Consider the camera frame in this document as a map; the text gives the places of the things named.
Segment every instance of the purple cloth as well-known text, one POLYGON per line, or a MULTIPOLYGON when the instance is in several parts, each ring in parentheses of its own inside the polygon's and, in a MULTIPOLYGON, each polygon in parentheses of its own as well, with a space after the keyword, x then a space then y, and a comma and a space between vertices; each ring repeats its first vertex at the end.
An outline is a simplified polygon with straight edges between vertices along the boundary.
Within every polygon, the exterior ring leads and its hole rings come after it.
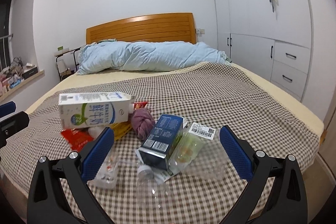
POLYGON ((131 125, 138 138, 145 140, 155 126, 155 121, 146 108, 136 109, 131 115, 131 125))

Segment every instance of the bottle cap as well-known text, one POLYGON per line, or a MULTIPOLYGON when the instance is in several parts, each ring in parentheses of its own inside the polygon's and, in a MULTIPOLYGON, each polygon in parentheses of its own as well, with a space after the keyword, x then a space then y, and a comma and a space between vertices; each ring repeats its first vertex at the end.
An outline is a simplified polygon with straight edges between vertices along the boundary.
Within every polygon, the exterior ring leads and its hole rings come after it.
POLYGON ((142 171, 150 171, 150 172, 153 172, 152 168, 149 166, 149 165, 141 165, 139 168, 138 168, 138 174, 142 171))

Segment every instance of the bed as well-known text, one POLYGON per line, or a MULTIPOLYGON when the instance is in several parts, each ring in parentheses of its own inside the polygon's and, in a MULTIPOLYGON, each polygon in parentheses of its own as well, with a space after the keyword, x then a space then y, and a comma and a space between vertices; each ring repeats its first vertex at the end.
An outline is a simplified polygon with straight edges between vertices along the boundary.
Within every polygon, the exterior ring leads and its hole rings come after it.
MULTIPOLYGON (((196 43, 192 13, 133 17, 86 31, 87 44, 110 38, 126 42, 181 40, 196 43)), ((277 157, 295 154, 303 172, 315 158, 324 129, 322 121, 295 98, 235 64, 200 63, 173 72, 105 70, 92 75, 73 75, 27 109, 30 126, 10 138, 8 145, 0 151, 0 168, 15 191, 17 189, 25 197, 28 196, 37 159, 41 155, 50 159, 61 158, 70 152, 68 144, 59 135, 57 98, 62 90, 131 92, 136 99, 150 102, 148 108, 155 119, 165 111, 216 128, 227 123, 255 149, 264 149, 277 157), (205 92, 209 94, 204 98, 197 96, 205 92)), ((140 141, 129 133, 116 145, 124 160, 132 161, 135 160, 133 151, 140 146, 140 141)), ((116 223, 219 223, 246 185, 229 162, 223 180, 177 175, 167 184, 178 197, 178 202, 168 204, 169 210, 142 210, 130 202, 134 198, 136 168, 122 166, 120 178, 114 191, 88 184, 116 223)), ((66 181, 62 181, 62 185, 74 214, 82 217, 66 181)), ((269 180, 255 212, 264 206, 271 185, 272 180, 269 180)))

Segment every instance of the screw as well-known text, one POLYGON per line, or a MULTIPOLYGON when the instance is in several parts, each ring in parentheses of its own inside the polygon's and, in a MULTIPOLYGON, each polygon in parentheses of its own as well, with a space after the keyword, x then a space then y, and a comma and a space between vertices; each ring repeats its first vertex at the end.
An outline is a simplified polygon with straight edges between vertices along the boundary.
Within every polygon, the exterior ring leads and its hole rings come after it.
POLYGON ((75 159, 75 158, 77 158, 77 156, 78 156, 77 152, 71 152, 70 155, 69 155, 69 158, 75 159))
POLYGON ((265 152, 262 151, 262 150, 258 150, 256 154, 257 154, 257 156, 260 157, 260 158, 262 158, 262 157, 265 156, 265 152))
POLYGON ((296 157, 292 154, 289 154, 288 155, 288 159, 291 160, 291 161, 295 161, 296 160, 296 157))
POLYGON ((39 162, 42 163, 42 162, 45 162, 46 160, 47 158, 45 156, 42 156, 40 157, 39 162))

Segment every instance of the drawer handle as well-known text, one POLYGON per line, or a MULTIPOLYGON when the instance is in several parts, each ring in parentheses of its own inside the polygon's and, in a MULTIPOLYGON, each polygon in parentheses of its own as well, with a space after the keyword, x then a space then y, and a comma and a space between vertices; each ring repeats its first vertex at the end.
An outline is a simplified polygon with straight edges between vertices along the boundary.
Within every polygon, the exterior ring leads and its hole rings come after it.
POLYGON ((295 55, 286 53, 286 56, 287 56, 288 58, 291 57, 292 59, 296 60, 296 56, 295 56, 295 55))
POLYGON ((293 82, 293 79, 286 77, 285 75, 282 75, 282 78, 288 81, 289 83, 293 82))

